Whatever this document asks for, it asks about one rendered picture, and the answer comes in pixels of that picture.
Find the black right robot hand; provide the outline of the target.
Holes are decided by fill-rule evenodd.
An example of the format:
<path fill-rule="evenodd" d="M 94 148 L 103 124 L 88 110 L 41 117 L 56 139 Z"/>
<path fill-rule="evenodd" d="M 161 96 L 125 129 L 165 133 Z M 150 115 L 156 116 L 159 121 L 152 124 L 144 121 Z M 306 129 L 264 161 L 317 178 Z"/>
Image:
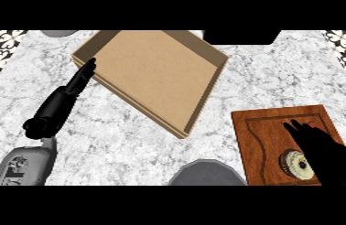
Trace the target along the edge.
<path fill-rule="evenodd" d="M 283 127 L 297 143 L 323 186 L 346 186 L 346 145 L 317 127 L 291 119 Z"/>

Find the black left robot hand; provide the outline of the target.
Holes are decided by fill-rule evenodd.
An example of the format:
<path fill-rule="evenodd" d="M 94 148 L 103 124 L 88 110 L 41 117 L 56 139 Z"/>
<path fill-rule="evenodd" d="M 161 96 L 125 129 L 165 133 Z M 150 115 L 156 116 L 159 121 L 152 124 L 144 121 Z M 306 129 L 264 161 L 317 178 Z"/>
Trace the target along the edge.
<path fill-rule="evenodd" d="M 29 139 L 50 138 L 59 132 L 79 93 L 94 75 L 94 69 L 96 59 L 91 58 L 75 72 L 68 84 L 59 86 L 48 95 L 34 117 L 23 122 L 23 133 Z"/>

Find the brown wooden cutting board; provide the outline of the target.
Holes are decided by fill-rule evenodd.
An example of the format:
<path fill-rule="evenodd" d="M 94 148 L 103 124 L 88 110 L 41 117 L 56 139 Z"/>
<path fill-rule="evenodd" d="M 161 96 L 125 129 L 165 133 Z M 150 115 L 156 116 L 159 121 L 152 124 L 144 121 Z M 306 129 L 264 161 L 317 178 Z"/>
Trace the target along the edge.
<path fill-rule="evenodd" d="M 301 151 L 283 123 L 313 122 L 341 144 L 341 138 L 322 105 L 236 111 L 230 113 L 244 162 L 246 183 L 251 186 L 317 186 L 313 177 L 291 177 L 279 167 L 279 156 L 286 150 Z"/>

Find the open cardboard box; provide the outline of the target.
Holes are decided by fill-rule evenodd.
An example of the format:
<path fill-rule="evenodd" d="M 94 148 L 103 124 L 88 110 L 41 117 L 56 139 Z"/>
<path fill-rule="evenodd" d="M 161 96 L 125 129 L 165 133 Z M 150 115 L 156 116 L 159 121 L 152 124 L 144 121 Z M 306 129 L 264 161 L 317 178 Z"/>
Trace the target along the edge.
<path fill-rule="evenodd" d="M 96 60 L 94 81 L 186 138 L 227 55 L 187 30 L 102 30 L 71 57 Z"/>

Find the grey round object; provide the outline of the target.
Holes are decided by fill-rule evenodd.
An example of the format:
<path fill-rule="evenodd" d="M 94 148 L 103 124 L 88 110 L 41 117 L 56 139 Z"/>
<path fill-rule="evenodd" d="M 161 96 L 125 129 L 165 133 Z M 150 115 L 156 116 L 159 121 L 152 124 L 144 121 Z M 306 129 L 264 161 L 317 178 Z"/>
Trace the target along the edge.
<path fill-rule="evenodd" d="M 78 30 L 41 30 L 41 33 L 50 38 L 62 38 L 72 35 Z"/>

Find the grey rounded object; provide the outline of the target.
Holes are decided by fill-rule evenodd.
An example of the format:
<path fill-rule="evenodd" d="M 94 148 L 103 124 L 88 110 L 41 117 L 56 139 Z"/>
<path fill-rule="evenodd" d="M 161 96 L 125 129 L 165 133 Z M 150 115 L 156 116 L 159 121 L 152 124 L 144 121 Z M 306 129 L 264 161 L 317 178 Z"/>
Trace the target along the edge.
<path fill-rule="evenodd" d="M 245 186 L 230 166 L 214 159 L 198 159 L 186 164 L 168 181 L 170 186 Z"/>

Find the black appliance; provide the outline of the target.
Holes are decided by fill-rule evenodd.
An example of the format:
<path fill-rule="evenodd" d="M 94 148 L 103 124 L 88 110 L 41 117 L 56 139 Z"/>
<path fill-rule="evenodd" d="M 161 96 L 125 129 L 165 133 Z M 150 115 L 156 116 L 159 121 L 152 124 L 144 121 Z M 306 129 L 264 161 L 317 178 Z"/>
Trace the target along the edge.
<path fill-rule="evenodd" d="M 211 45 L 270 45 L 279 30 L 205 30 L 202 39 Z"/>

